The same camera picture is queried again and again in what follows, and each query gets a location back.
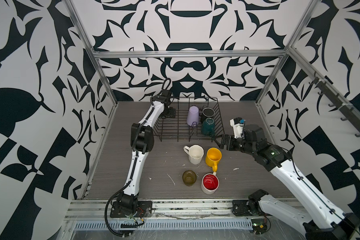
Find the lilac cup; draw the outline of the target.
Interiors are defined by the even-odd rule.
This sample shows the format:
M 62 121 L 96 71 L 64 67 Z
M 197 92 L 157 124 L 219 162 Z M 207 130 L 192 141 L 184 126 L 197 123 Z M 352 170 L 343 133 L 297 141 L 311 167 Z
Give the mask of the lilac cup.
M 199 124 L 199 108 L 197 106 L 189 108 L 187 124 L 189 127 L 196 127 Z

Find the cream white cup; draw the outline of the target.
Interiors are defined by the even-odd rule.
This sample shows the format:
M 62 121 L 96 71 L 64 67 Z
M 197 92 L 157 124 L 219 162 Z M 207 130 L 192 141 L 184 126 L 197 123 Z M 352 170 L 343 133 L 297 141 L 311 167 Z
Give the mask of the cream white cup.
M 185 153 L 188 155 L 189 161 L 194 164 L 200 164 L 203 156 L 204 156 L 204 149 L 199 145 L 193 145 L 191 147 L 184 146 L 183 147 Z

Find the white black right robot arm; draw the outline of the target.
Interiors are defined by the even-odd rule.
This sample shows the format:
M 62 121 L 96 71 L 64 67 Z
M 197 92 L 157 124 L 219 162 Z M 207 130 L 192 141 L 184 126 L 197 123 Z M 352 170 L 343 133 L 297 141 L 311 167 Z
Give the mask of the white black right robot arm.
M 279 179 L 302 204 L 299 211 L 281 203 L 266 191 L 249 197 L 254 209 L 272 215 L 305 236 L 307 240 L 350 240 L 357 233 L 360 219 L 345 213 L 326 198 L 295 165 L 293 158 L 278 145 L 268 142 L 258 125 L 235 124 L 233 135 L 220 135 L 218 146 L 251 155 Z

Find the green mug cream inside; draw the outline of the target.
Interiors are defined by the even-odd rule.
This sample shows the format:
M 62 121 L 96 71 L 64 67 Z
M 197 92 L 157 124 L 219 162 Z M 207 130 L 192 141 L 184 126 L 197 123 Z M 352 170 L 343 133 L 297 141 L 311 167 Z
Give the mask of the green mug cream inside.
M 202 124 L 202 134 L 205 136 L 215 135 L 215 121 L 213 118 L 206 118 Z

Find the black mug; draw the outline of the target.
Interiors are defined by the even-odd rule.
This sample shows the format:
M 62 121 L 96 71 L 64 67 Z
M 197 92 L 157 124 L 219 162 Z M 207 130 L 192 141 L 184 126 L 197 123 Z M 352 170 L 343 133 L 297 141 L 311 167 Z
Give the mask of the black mug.
M 207 118 L 213 118 L 214 116 L 215 111 L 212 108 L 203 108 L 200 122 L 203 123 Z

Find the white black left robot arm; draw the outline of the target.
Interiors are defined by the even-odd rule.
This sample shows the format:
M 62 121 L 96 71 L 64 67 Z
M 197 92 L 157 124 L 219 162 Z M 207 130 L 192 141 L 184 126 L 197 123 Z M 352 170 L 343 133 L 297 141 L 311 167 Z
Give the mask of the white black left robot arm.
M 175 118 L 176 110 L 171 107 L 173 94 L 169 89 L 172 80 L 164 80 L 162 88 L 157 95 L 150 97 L 150 108 L 138 123 L 131 127 L 132 160 L 125 185 L 114 193 L 106 203 L 104 219 L 108 230 L 115 236 L 128 237 L 131 231 L 117 232 L 108 220 L 108 208 L 112 205 L 113 211 L 130 218 L 134 218 L 138 209 L 138 195 L 140 180 L 145 161 L 149 152 L 153 150 L 154 126 L 158 119 Z

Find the yellow mug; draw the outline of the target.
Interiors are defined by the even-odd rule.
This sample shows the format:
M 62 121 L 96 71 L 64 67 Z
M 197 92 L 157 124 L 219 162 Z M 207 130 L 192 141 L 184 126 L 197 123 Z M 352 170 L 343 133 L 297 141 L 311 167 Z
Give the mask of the yellow mug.
M 221 159 L 222 159 L 222 153 L 219 149 L 217 148 L 208 149 L 205 162 L 207 166 L 212 168 L 213 172 L 217 172 L 218 164 Z

